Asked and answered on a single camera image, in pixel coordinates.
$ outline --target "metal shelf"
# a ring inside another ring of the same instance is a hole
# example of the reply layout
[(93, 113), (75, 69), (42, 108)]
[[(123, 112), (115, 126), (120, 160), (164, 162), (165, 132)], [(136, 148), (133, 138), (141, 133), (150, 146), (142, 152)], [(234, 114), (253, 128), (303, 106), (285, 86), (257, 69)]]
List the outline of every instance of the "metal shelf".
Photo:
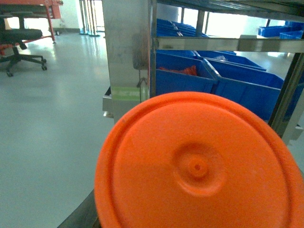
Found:
[(207, 12), (304, 22), (303, 0), (158, 0), (158, 2)]
[[(156, 37), (157, 3), (199, 10), (198, 36), (205, 11), (304, 21), (304, 0), (103, 0), (114, 121), (148, 99), (150, 88), (150, 96), (155, 95), (158, 49), (296, 52), (270, 120), (283, 136), (290, 129), (283, 118), (304, 70), (304, 55), (299, 54), (304, 40)], [(295, 128), (297, 118), (292, 119)]]

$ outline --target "epoxy floor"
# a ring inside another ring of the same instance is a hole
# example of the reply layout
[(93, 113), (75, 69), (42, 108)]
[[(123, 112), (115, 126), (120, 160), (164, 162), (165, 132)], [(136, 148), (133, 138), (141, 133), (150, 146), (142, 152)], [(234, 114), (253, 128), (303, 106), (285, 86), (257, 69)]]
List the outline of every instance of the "epoxy floor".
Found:
[[(93, 188), (95, 163), (113, 120), (105, 39), (63, 34), (28, 44), (40, 65), (0, 64), (0, 228), (56, 228)], [(240, 53), (284, 77), (290, 57)], [(304, 168), (304, 134), (289, 146)]]

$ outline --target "black seat cushion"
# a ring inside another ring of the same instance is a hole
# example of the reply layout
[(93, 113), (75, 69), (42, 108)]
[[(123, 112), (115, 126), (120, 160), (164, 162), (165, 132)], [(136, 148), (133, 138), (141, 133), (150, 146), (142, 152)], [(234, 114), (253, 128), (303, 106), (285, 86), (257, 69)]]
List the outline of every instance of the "black seat cushion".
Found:
[(39, 39), (42, 31), (39, 29), (12, 29), (0, 32), (1, 43), (17, 43), (21, 40)]

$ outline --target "blue storage bin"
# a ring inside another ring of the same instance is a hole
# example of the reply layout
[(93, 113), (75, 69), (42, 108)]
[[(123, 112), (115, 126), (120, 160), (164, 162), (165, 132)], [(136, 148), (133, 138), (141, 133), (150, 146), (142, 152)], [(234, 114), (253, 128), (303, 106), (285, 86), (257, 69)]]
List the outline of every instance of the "blue storage bin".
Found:
[(304, 29), (304, 23), (302, 22), (285, 21), (285, 25), (289, 27), (300, 28), (299, 30)]
[(281, 32), (289, 32), (290, 28), (286, 26), (259, 27), (258, 34), (263, 37), (278, 37)]
[(157, 29), (170, 30), (170, 31), (178, 31), (176, 26), (173, 25), (159, 25), (157, 24)]
[(204, 61), (218, 72), (216, 95), (237, 102), (263, 120), (269, 120), (284, 82), (282, 78), (216, 60)]
[(182, 24), (182, 23), (178, 23), (178, 22), (173, 22), (173, 24), (178, 28), (195, 29), (193, 26), (187, 25), (187, 24)]
[(158, 37), (179, 37), (180, 36), (177, 31), (166, 30), (166, 29), (161, 29), (161, 28), (156, 29), (156, 35)]
[[(256, 70), (266, 71), (265, 68), (259, 66), (258, 64), (252, 62), (246, 57), (231, 55), (228, 53), (220, 52), (220, 51), (197, 51), (199, 54), (198, 59), (202, 59), (204, 57), (214, 58), (216, 60), (225, 61), (228, 63), (233, 63), (241, 67), (249, 67)], [(226, 60), (217, 59), (217, 57), (223, 56)]]
[(197, 55), (194, 53), (194, 51), (182, 51), (182, 50), (157, 50), (157, 53), (167, 54), (167, 55), (173, 55), (173, 56), (180, 56), (180, 57), (186, 57), (186, 58), (194, 58), (197, 59)]
[(234, 51), (220, 51), (220, 52), (223, 52), (223, 53), (226, 53), (226, 54), (231, 54), (231, 55), (234, 55), (234, 56), (237, 55)]
[(165, 24), (165, 25), (172, 25), (172, 22), (169, 20), (163, 20), (163, 19), (159, 19), (157, 18), (157, 23), (158, 24)]
[(280, 39), (301, 39), (303, 31), (281, 32)]
[[(198, 76), (174, 73), (158, 68), (184, 70), (195, 65)], [(157, 53), (156, 55), (156, 95), (196, 91), (210, 93), (216, 85), (214, 72), (200, 60)]]

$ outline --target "office chair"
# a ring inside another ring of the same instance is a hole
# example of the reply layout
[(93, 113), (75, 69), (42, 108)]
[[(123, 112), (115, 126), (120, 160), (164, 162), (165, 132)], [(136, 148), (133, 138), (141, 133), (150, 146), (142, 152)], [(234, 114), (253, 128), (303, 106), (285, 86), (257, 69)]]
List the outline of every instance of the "office chair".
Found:
[[(43, 56), (37, 56), (37, 55), (24, 55), (20, 54), (16, 44), (20, 45), (20, 48), (22, 50), (27, 49), (27, 46), (22, 42), (23, 40), (35, 40), (42, 37), (42, 31), (39, 29), (25, 29), (24, 28), (24, 16), (32, 14), (32, 12), (15, 12), (11, 13), (9, 15), (0, 15), (0, 45), (12, 45), (14, 54), (12, 56), (8, 57), (2, 57), (0, 59), (0, 63), (8, 62), (9, 64), (6, 67), (7, 75), (9, 77), (12, 77), (13, 74), (11, 73), (10, 69), (17, 64), (18, 62), (24, 60), (28, 62), (33, 63), (39, 63), (41, 64), (42, 70), (47, 70), (47, 66), (45, 63), (47, 62), (46, 59), (43, 58)], [(5, 29), (5, 23), (4, 19), (17, 16), (19, 17), (19, 29), (12, 29), (12, 30), (6, 30)]]

